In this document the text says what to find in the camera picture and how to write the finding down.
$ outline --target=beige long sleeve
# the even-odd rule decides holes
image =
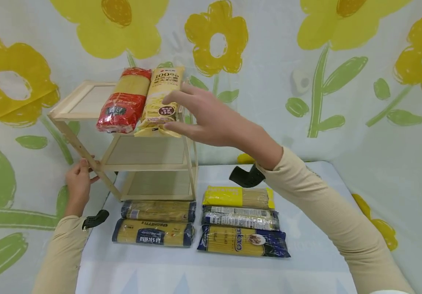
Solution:
[[[345,258],[359,294],[379,290],[414,294],[375,226],[293,152],[285,148],[273,171],[257,167],[272,189],[329,236]]]
[[[80,259],[88,231],[82,230],[85,217],[66,216],[59,221],[38,272],[32,294],[74,294]]]

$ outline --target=spaghetti package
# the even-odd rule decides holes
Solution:
[[[152,71],[127,68],[103,105],[97,129],[108,133],[130,133],[136,127],[146,102]]]
[[[120,219],[111,240],[124,244],[190,247],[195,229],[191,223],[162,223]]]
[[[276,211],[253,208],[203,206],[201,224],[280,230]]]
[[[240,256],[291,257],[286,234],[261,229],[204,225],[198,250]]]
[[[176,121],[179,105],[175,102],[163,105],[162,100],[168,93],[180,90],[183,79],[183,67],[161,67],[153,71],[149,92],[147,93],[146,106],[141,117],[141,123],[134,136],[174,136],[179,134],[164,128],[164,124]]]
[[[275,209],[273,190],[269,188],[244,189],[208,186],[204,193],[203,205]]]
[[[128,200],[123,203],[121,216],[133,220],[192,223],[196,202]]]

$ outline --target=white tablecloth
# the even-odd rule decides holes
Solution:
[[[335,168],[324,161],[307,164],[353,206],[357,207]],[[200,204],[208,185],[236,186],[229,180],[234,166],[202,166]],[[124,174],[115,185],[121,187]],[[344,259],[327,236],[301,210],[275,194],[281,229],[291,258],[230,256],[197,251],[201,206],[196,211],[191,248],[114,244],[111,241],[119,203],[112,195],[104,209],[105,223],[93,229],[82,254],[76,293],[79,294],[249,294],[356,293]]]

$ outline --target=fabric backdrop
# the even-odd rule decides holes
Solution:
[[[334,164],[422,293],[422,0],[0,0],[0,293],[30,291],[78,159],[46,113],[128,65],[186,66],[304,160]],[[100,156],[110,137],[93,124],[69,126]],[[204,145],[199,159],[251,162]],[[96,183],[87,213],[107,194]]]

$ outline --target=right hand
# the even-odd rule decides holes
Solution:
[[[261,128],[220,102],[212,93],[186,83],[181,85],[180,91],[168,94],[163,104],[171,102],[187,108],[196,117],[197,124],[175,121],[165,124],[165,128],[196,142],[241,149],[252,129]]]
[[[169,122],[165,128],[213,146],[231,146],[249,154],[261,167],[273,170],[283,155],[282,147],[265,130],[233,111],[212,93],[183,83],[168,94],[163,104],[177,102],[195,117],[196,125]]]

